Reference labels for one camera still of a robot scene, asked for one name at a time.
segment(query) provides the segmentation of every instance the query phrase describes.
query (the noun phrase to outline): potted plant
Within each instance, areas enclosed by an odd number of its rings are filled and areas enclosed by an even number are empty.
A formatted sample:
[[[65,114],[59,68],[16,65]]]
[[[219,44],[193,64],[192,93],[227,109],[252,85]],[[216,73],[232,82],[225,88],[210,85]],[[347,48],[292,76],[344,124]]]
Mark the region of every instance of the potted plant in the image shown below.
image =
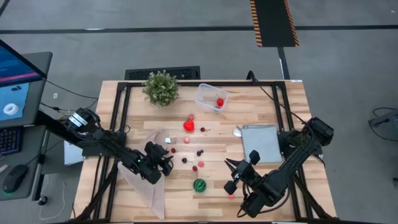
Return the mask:
[[[142,92],[147,95],[146,99],[158,107],[165,107],[178,98],[177,79],[166,70],[157,71],[157,74],[151,72],[144,85]]]

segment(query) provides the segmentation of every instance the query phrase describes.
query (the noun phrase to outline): monitor screen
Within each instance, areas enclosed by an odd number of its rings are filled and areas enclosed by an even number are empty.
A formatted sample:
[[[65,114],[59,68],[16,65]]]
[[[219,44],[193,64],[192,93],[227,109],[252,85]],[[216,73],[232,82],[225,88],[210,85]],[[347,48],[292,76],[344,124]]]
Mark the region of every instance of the monitor screen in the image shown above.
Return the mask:
[[[22,56],[17,56],[16,52],[7,48],[8,46],[0,45],[0,86],[27,83],[42,78],[33,66],[28,65],[29,62],[23,62],[26,59],[20,59]]]

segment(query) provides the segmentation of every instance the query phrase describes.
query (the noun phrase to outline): computer monitor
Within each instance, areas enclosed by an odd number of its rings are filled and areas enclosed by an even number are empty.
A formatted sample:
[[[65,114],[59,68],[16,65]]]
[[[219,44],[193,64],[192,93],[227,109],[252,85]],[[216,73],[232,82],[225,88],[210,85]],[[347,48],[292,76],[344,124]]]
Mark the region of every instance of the computer monitor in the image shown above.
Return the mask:
[[[0,87],[34,82],[46,74],[0,40]]]

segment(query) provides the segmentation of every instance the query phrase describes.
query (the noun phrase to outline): yellow black striped tape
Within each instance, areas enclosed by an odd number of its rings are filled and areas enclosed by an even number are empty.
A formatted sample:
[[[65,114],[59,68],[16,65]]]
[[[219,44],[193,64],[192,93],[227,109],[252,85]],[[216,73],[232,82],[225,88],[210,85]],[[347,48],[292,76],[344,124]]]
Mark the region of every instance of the yellow black striped tape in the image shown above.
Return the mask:
[[[257,46],[262,47],[261,33],[259,28],[259,19],[257,17],[256,4],[254,0],[250,0],[251,15],[254,23],[254,34],[256,35]]]
[[[294,44],[295,44],[296,47],[298,47],[298,46],[300,46],[299,39],[297,38],[296,27],[294,27],[293,18],[292,18],[292,15],[290,13],[290,9],[289,9],[289,4],[287,3],[287,0],[284,0],[284,2],[285,2],[286,12],[287,12],[287,17],[289,18],[289,22],[290,22],[290,27],[292,28],[292,33],[293,33],[293,37],[294,37]]]

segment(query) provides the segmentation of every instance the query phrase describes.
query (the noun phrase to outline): concrete floor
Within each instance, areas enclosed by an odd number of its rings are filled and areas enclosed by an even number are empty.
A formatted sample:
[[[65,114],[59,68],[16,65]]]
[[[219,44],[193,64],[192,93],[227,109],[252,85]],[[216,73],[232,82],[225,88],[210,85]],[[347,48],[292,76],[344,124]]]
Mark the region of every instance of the concrete floor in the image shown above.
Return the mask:
[[[296,26],[398,24],[394,0],[291,0]],[[250,26],[242,0],[11,0],[1,29],[89,29],[173,26]],[[397,143],[368,127],[373,108],[398,107],[398,30],[298,31],[300,47],[285,49],[291,79],[304,81],[313,116],[335,129],[324,148],[326,172],[338,216],[344,220],[396,223]],[[20,53],[53,52],[49,80],[98,96],[103,80],[121,80],[125,69],[199,65],[203,79],[281,79],[275,48],[258,48],[253,31],[140,34],[18,34],[0,38]],[[53,93],[58,93],[56,100]],[[90,100],[46,85],[42,101],[61,108]],[[54,117],[53,111],[43,109]],[[2,223],[53,223],[70,218],[80,168],[50,176],[52,200],[39,220],[30,198],[0,202]]]

